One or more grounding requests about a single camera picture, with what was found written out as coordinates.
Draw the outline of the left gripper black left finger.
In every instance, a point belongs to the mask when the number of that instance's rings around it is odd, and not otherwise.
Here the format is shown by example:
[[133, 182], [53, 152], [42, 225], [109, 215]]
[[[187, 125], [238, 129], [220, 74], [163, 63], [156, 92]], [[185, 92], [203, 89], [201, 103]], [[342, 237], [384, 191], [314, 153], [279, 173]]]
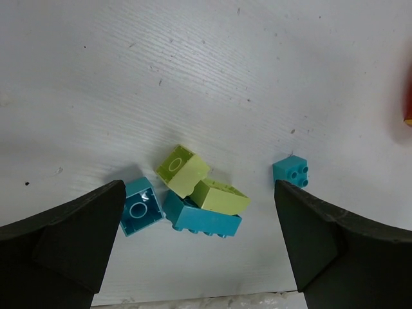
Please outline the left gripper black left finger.
[[90, 308], [126, 200], [122, 180], [1, 227], [1, 308]]

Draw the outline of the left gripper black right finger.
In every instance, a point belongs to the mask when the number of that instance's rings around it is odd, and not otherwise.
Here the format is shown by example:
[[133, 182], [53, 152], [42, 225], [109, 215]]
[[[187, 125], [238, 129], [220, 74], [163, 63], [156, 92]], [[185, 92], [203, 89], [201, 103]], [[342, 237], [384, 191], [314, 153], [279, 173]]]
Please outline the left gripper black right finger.
[[274, 200], [308, 308], [411, 308], [411, 231], [278, 180]]

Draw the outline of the teal small lego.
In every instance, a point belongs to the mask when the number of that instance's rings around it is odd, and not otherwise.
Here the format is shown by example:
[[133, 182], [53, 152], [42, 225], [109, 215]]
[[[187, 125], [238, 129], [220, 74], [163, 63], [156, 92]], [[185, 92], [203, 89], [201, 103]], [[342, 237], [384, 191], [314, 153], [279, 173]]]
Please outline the teal small lego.
[[299, 156], [289, 156], [272, 164], [273, 180], [285, 180], [304, 188], [308, 185], [308, 163]]
[[126, 200], [120, 226], [126, 237], [164, 219], [152, 183], [141, 177], [126, 184]]

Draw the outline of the teal long lego brick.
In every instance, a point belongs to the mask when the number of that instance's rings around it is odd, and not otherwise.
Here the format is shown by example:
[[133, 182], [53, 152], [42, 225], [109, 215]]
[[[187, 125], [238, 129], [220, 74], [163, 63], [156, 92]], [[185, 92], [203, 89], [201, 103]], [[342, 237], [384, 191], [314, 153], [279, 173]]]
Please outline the teal long lego brick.
[[193, 234], [202, 232], [207, 236], [217, 235], [221, 238], [235, 236], [242, 221], [238, 215], [230, 216], [201, 209], [190, 198], [182, 199], [172, 190], [167, 191], [163, 211], [172, 228], [178, 232], [188, 230]]

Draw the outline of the pale yellow long lego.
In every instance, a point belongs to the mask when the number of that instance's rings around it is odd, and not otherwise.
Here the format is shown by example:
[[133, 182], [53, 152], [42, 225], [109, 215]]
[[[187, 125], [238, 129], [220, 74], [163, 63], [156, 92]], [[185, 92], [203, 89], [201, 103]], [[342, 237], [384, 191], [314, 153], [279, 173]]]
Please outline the pale yellow long lego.
[[201, 209], [226, 215], [238, 215], [250, 204], [250, 198], [235, 187], [206, 178], [197, 183], [190, 199]]

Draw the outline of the pale yellow small lego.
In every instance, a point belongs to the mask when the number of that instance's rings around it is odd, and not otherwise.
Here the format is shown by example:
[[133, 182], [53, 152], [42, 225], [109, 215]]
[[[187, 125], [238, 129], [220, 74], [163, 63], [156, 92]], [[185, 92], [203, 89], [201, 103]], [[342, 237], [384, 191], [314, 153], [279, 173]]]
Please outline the pale yellow small lego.
[[179, 197], [191, 195], [195, 186], [205, 179], [210, 167], [188, 148], [177, 145], [155, 173]]

